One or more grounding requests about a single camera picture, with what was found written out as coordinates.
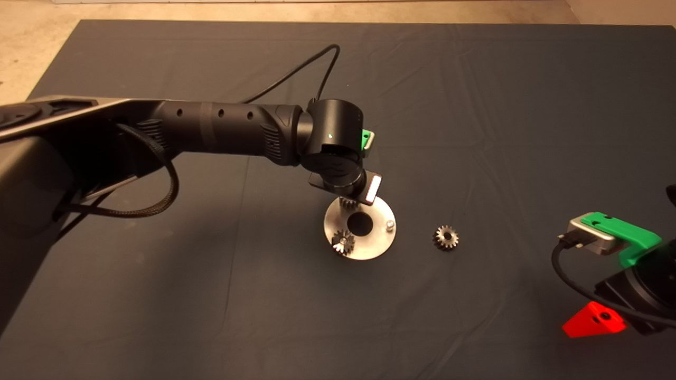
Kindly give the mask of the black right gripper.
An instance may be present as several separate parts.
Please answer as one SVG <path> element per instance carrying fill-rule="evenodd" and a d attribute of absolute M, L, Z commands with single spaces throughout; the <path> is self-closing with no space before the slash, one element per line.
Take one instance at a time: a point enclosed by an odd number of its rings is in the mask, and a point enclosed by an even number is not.
<path fill-rule="evenodd" d="M 596 295 L 636 312 L 662 318 L 675 317 L 674 240 L 647 253 L 627 269 L 596 284 Z M 627 329 L 613 309 L 590 301 L 562 326 L 570 338 L 618 334 Z"/>

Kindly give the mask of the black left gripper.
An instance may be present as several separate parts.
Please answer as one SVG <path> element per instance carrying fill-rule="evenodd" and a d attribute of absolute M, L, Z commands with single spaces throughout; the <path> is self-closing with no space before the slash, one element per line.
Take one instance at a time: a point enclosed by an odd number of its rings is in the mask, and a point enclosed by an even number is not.
<path fill-rule="evenodd" d="M 333 193 L 338 197 L 347 198 L 358 204 L 373 205 L 382 184 L 382 176 L 370 170 L 361 170 L 352 182 L 336 184 L 323 179 L 317 173 L 312 173 L 308 183 L 312 187 Z"/>

